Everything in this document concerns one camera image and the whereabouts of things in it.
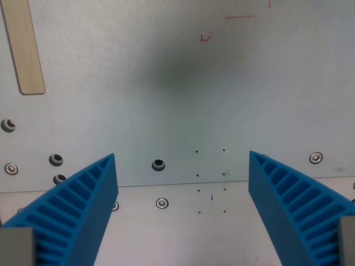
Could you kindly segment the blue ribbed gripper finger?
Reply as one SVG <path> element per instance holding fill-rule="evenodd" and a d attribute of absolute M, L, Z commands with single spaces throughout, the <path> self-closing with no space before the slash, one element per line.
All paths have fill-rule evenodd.
<path fill-rule="evenodd" d="M 338 224 L 352 201 L 254 151 L 248 188 L 282 265 L 340 265 Z"/>
<path fill-rule="evenodd" d="M 110 154 L 42 194 L 3 228 L 31 228 L 36 265 L 94 265 L 118 196 Z"/>

